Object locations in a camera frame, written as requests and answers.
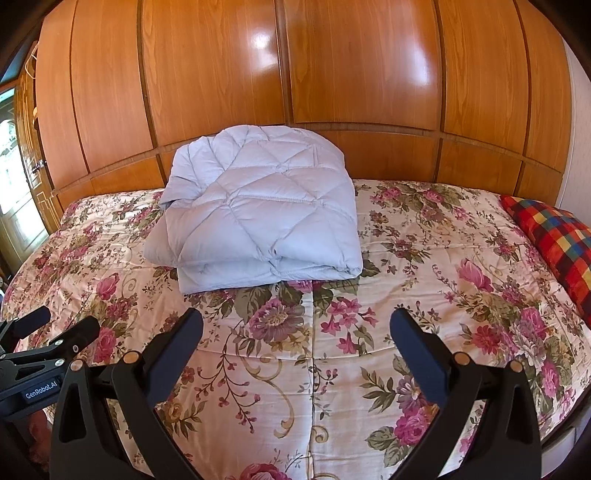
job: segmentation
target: glass door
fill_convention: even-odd
[[[0,94],[0,252],[13,274],[46,239],[22,167],[13,89]]]

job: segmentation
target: wooden panel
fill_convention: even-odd
[[[160,154],[160,160],[162,161],[162,167],[164,169],[164,173],[166,174],[166,180],[170,178],[170,171],[173,168],[173,159],[175,153],[176,150]]]
[[[145,0],[142,30],[159,145],[285,122],[273,0]]]
[[[284,0],[296,122],[436,129],[440,56],[431,0]]]
[[[37,111],[43,151],[55,188],[88,174],[78,139],[70,86],[70,33],[76,0],[64,0],[43,21],[37,51]]]
[[[84,0],[72,32],[72,92],[90,171],[152,149],[139,78],[138,0]]]
[[[512,195],[521,160],[474,145],[444,140],[437,181]]]
[[[522,153],[525,43],[512,0],[439,0],[446,59],[445,131]]]
[[[319,131],[345,154],[354,179],[433,181],[437,140],[382,132]]]
[[[68,205],[72,202],[92,195],[96,195],[95,189],[92,186],[92,183],[90,183],[90,180],[88,180],[64,190],[59,193],[57,197],[60,199],[61,207],[65,212]]]
[[[29,54],[33,53],[35,48],[36,43],[31,47]],[[34,171],[36,170],[34,167],[42,159],[43,154],[39,144],[39,134],[34,127],[34,79],[27,72],[31,74],[35,72],[32,61],[27,62],[26,70],[24,68],[21,70],[18,76],[18,86],[14,93],[14,118],[17,125],[18,147],[33,201],[47,232],[53,233],[60,227],[60,218],[63,212],[57,198],[51,198],[52,186],[49,182],[47,169],[41,168]]]
[[[531,121],[525,155],[564,171],[570,144],[570,72],[562,37],[528,0],[517,0],[530,52]]]
[[[117,168],[90,181],[97,195],[164,187],[156,157]]]
[[[525,164],[521,184],[516,195],[554,205],[561,183],[561,173],[550,168]]]

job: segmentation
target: floral bedspread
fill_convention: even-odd
[[[429,404],[389,337],[397,306],[452,351],[530,379],[542,435],[590,383],[591,332],[498,197],[442,184],[355,181],[359,278],[279,283],[183,297],[176,271],[148,263],[161,190],[81,200],[23,265],[2,318],[42,304],[54,320],[21,349],[82,317],[99,319],[89,362],[142,350],[188,307],[199,350],[158,415],[207,479],[388,478],[425,432]],[[476,404],[445,471],[465,454]],[[115,404],[138,468],[147,466]]]

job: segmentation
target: folded comforter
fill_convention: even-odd
[[[179,148],[144,257],[196,293],[345,280],[363,261],[343,153],[289,127],[228,128]]]

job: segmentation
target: pillow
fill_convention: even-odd
[[[565,210],[501,196],[501,205],[529,237],[591,326],[591,229]]]

